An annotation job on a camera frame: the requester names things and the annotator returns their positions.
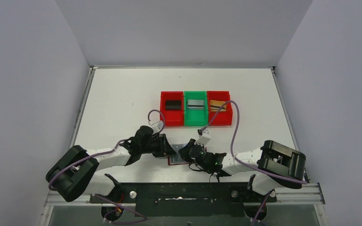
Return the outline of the red leather card holder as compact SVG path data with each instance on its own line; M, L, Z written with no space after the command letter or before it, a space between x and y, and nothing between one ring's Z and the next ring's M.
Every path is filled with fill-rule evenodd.
M169 166L188 164L181 158L181 155L179 154L179 150L184 148L186 145L187 144L171 144L171 148L176 152L176 155L167 156Z

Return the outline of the dark grey card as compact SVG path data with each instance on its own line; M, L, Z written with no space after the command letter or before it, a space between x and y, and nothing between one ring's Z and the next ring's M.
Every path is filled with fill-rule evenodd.
M166 100L165 103L166 103L166 102L180 102L180 103L182 103L181 100Z
M166 102L165 106L166 107L180 107L181 103L180 102Z

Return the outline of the gold VIP card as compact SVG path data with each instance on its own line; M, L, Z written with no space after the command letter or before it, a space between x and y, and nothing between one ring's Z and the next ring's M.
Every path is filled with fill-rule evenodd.
M223 106L224 104L225 101L219 101L213 99L209 101L210 108L226 108L226 106Z

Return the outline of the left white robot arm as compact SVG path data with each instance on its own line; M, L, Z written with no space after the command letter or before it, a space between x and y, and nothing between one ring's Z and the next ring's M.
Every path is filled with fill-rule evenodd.
M66 202L83 194L103 195L109 201L119 198L119 182L109 174L98 175L100 170L128 166L143 154L155 158L175 155L166 135L153 126L141 126L133 137L121 139L112 148L84 149L72 146L48 171L46 180L51 191L58 192Z

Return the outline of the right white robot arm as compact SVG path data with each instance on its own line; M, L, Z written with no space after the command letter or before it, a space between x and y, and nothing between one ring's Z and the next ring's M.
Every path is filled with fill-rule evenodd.
M185 162L196 165L198 171L216 178L253 172L246 188L247 197L253 201L278 187L300 189L306 184L306 156L273 140L266 140L262 147L252 151L211 153L191 139L178 153Z

